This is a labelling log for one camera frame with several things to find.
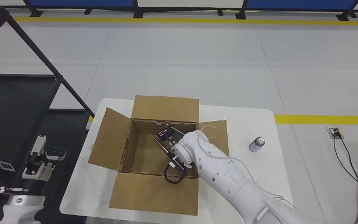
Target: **power cord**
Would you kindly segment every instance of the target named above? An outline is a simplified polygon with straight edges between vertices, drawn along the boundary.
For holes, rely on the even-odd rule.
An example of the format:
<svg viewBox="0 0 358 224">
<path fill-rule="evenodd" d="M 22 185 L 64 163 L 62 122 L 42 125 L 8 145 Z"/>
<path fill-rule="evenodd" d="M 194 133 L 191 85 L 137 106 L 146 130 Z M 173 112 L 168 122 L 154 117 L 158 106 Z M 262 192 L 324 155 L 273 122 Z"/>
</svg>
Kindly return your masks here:
<svg viewBox="0 0 358 224">
<path fill-rule="evenodd" d="M 333 131 L 334 131 L 334 134 L 333 134 L 333 146 L 334 146 L 334 148 L 335 148 L 335 153 L 336 153 L 337 159 L 338 159 L 338 161 L 340 162 L 340 164 L 341 164 L 341 166 L 343 167 L 343 169 L 344 169 L 356 182 L 358 182 L 358 175 L 357 175 L 356 170 L 354 169 L 354 166 L 353 166 L 353 163 L 352 163 L 351 154 L 349 153 L 349 150 L 348 150 L 348 148 L 347 148 L 345 142 L 344 142 L 343 139 L 342 139 L 342 135 L 341 135 L 340 131 L 338 130 L 338 128 L 335 128 Z M 338 137 L 338 138 L 342 141 L 343 146 L 344 146 L 344 148 L 345 148 L 346 151 L 347 151 L 348 158 L 349 158 L 349 163 L 350 163 L 350 165 L 351 165 L 351 167 L 352 167 L 352 169 L 353 169 L 353 172 L 354 172 L 356 178 L 354 178 L 353 175 L 352 175 L 350 172 L 348 172 L 348 170 L 346 169 L 346 167 L 343 165 L 343 163 L 341 162 L 340 158 L 338 157 L 337 150 L 336 150 L 336 137 Z M 358 224 L 358 215 L 357 215 L 356 220 L 355 220 L 354 223 L 355 223 L 355 224 Z"/>
<path fill-rule="evenodd" d="M 176 180 L 176 181 L 170 180 L 170 179 L 168 178 L 167 172 L 168 172 L 169 167 L 171 167 L 170 164 L 168 164 L 168 165 L 166 166 L 166 168 L 164 169 L 164 178 L 165 178 L 169 183 L 171 183 L 171 184 L 178 184 L 178 183 L 180 183 L 180 182 L 183 180 L 184 176 L 185 176 L 185 167 L 184 167 L 184 170 L 183 170 L 183 172 L 182 172 L 180 178 L 179 178 L 178 180 Z"/>
</svg>

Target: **metal can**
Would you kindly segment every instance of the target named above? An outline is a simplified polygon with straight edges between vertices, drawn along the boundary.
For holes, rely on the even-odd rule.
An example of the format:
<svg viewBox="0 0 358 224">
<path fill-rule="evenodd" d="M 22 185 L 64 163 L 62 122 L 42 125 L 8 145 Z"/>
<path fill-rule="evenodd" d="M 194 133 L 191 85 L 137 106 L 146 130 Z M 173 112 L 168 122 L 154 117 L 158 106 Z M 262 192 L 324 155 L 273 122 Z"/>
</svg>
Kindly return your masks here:
<svg viewBox="0 0 358 224">
<path fill-rule="evenodd" d="M 261 137 L 255 138 L 255 140 L 248 146 L 248 149 L 251 152 L 257 152 L 263 145 L 265 144 L 265 140 Z"/>
</svg>

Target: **yellow floor line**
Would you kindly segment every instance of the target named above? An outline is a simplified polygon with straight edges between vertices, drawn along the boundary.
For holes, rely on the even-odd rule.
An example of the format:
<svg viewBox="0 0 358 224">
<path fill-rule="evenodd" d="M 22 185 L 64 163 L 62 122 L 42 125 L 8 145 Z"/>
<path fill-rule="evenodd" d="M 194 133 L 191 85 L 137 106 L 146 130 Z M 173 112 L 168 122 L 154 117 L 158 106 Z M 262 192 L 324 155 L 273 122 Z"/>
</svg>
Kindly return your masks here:
<svg viewBox="0 0 358 224">
<path fill-rule="evenodd" d="M 201 24 L 277 24 L 358 26 L 358 21 L 303 21 L 303 20 L 236 20 L 221 18 L 94 18 L 94 17 L 14 17 L 17 22 L 99 22 L 99 23 L 201 23 Z"/>
<path fill-rule="evenodd" d="M 275 115 L 276 124 L 340 124 L 358 125 L 358 116 Z"/>
</svg>

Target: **white robotic arm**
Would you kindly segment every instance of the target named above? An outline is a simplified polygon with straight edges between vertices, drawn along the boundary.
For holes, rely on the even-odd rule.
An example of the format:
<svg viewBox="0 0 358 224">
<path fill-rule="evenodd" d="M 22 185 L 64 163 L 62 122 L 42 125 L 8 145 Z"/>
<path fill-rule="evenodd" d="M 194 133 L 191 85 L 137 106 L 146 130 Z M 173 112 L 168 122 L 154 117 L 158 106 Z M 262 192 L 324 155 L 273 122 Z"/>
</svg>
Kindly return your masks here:
<svg viewBox="0 0 358 224">
<path fill-rule="evenodd" d="M 195 163 L 199 175 L 240 213 L 246 224 L 323 223 L 271 198 L 199 130 L 185 134 L 173 150 L 186 166 Z"/>
</svg>

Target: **cable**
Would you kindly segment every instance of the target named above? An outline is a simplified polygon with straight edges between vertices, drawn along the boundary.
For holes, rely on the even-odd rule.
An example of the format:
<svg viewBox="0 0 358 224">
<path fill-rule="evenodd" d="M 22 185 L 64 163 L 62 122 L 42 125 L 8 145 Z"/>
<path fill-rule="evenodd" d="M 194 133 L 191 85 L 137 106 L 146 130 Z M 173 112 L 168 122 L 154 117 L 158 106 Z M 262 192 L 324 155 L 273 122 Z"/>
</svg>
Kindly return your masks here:
<svg viewBox="0 0 358 224">
<path fill-rule="evenodd" d="M 180 130 L 174 128 L 174 127 L 171 127 L 172 129 L 176 130 L 177 132 L 179 132 L 180 134 L 182 134 L 183 136 L 185 135 L 184 133 L 182 133 Z"/>
<path fill-rule="evenodd" d="M 343 143 L 344 147 L 346 148 L 346 150 L 347 150 L 347 152 L 348 152 L 348 157 L 349 157 L 349 160 L 350 160 L 350 162 L 351 162 L 352 169 L 353 169 L 353 171 L 355 172 L 355 169 L 354 169 L 353 164 L 352 164 L 352 161 L 351 161 L 351 155 L 350 155 L 350 153 L 349 153 L 349 151 L 348 151 L 346 145 L 344 144 L 344 141 L 343 141 L 342 137 L 340 137 L 340 136 L 339 136 L 340 134 L 338 135 L 338 133 L 339 133 L 338 131 L 335 132 L 335 134 L 337 134 L 337 136 L 342 140 L 342 143 Z M 342 161 L 340 160 L 340 157 L 338 156 L 338 153 L 337 153 L 337 150 L 336 150 L 336 136 L 335 136 L 335 135 L 333 136 L 333 147 L 335 148 L 336 157 L 337 157 L 338 161 L 340 162 L 341 166 L 343 167 L 343 169 L 344 169 L 356 182 L 358 182 L 358 176 L 357 176 L 357 179 L 354 178 L 354 177 L 352 176 L 352 174 L 351 174 L 350 172 L 348 172 L 348 170 L 346 169 L 346 167 L 343 165 Z"/>
<path fill-rule="evenodd" d="M 185 168 L 184 168 L 184 170 L 183 170 L 183 173 L 182 173 L 181 177 L 180 177 L 177 181 L 172 181 L 172 180 L 170 180 L 170 179 L 168 178 L 168 175 L 167 175 L 167 172 L 168 172 L 169 167 L 171 167 L 170 164 L 168 164 L 168 165 L 166 166 L 166 168 L 164 169 L 164 178 L 165 178 L 169 183 L 171 183 L 171 184 L 178 184 L 178 183 L 180 183 L 180 182 L 183 180 L 183 178 L 184 178 Z"/>
<path fill-rule="evenodd" d="M 356 178 L 357 178 L 357 180 L 358 180 L 357 172 L 356 172 L 356 170 L 354 169 L 354 166 L 353 166 L 353 163 L 352 163 L 351 154 L 349 153 L 349 150 L 348 150 L 348 148 L 346 147 L 346 144 L 345 144 L 345 142 L 343 141 L 342 137 L 339 136 L 339 138 L 340 138 L 340 140 L 342 141 L 343 146 L 345 147 L 345 149 L 346 149 L 346 151 L 347 151 L 347 153 L 348 153 L 349 163 L 350 163 L 350 165 L 351 165 L 351 167 L 352 167 L 352 169 L 353 169 L 353 172 L 354 172 L 354 174 L 356 175 Z"/>
<path fill-rule="evenodd" d="M 198 133 L 198 134 L 199 134 L 199 135 L 197 136 L 197 143 L 198 143 L 199 147 L 201 148 L 201 150 L 203 150 L 203 151 L 205 152 L 205 154 L 208 155 L 208 154 L 206 153 L 206 151 L 202 148 L 202 146 L 201 146 L 201 144 L 200 144 L 200 142 L 199 142 L 199 136 L 201 136 L 201 137 L 203 138 L 203 140 L 204 140 L 205 138 L 204 138 L 200 133 Z M 226 160 L 236 160 L 236 161 L 239 161 L 239 162 L 245 167 L 247 173 L 248 173 L 249 176 L 250 176 L 251 181 L 252 181 L 258 188 L 260 188 L 262 191 L 266 192 L 267 194 L 274 196 L 273 199 L 283 200 L 283 201 L 285 201 L 287 204 L 289 204 L 290 206 L 292 206 L 292 207 L 295 209 L 295 206 L 294 206 L 292 203 L 290 203 L 288 200 L 286 200 L 282 195 L 273 194 L 273 193 L 271 193 L 271 192 L 265 190 L 265 189 L 262 188 L 257 182 L 255 182 L 254 179 L 253 179 L 253 177 L 252 177 L 252 175 L 251 175 L 251 173 L 250 173 L 250 171 L 249 171 L 249 169 L 247 168 L 247 166 L 244 164 L 243 161 L 241 161 L 241 160 L 239 160 L 238 158 L 235 158 L 235 157 L 218 157 L 218 156 L 213 156 L 213 155 L 211 155 L 211 154 L 208 155 L 208 156 L 213 157 L 213 158 L 220 158 L 220 159 L 226 159 Z"/>
<path fill-rule="evenodd" d="M 345 142 L 344 142 L 343 139 L 342 139 L 342 135 L 341 135 L 340 131 L 339 131 L 337 128 L 334 129 L 333 131 L 334 131 L 334 134 L 333 134 L 333 146 L 334 146 L 334 148 L 335 148 L 335 153 L 336 153 L 337 159 L 338 159 L 338 161 L 340 162 L 340 164 L 341 164 L 341 166 L 343 167 L 343 169 L 344 169 L 356 182 L 358 182 L 358 175 L 357 175 L 356 170 L 354 169 L 354 166 L 353 166 L 353 163 L 352 163 L 351 154 L 349 153 L 349 150 L 348 150 L 348 148 L 347 148 Z M 349 158 L 349 163 L 350 163 L 350 165 L 351 165 L 351 167 L 352 167 L 352 169 L 353 169 L 353 172 L 354 172 L 356 178 L 354 178 L 353 175 L 352 175 L 350 172 L 348 172 L 348 170 L 345 168 L 345 166 L 344 166 L 343 163 L 341 162 L 340 158 L 338 157 L 337 150 L 336 150 L 336 137 L 340 138 L 340 140 L 341 140 L 342 143 L 343 143 L 343 146 L 345 147 L 345 149 L 346 149 L 346 151 L 347 151 L 348 158 Z M 358 214 L 357 214 L 357 217 L 356 217 L 356 220 L 355 220 L 354 224 L 358 224 Z"/>
<path fill-rule="evenodd" d="M 212 127 L 212 128 L 218 129 L 217 127 L 212 126 L 212 125 L 210 125 L 210 124 L 205 124 L 205 125 L 201 128 L 200 131 L 202 132 L 202 130 L 204 130 L 205 127 Z"/>
</svg>

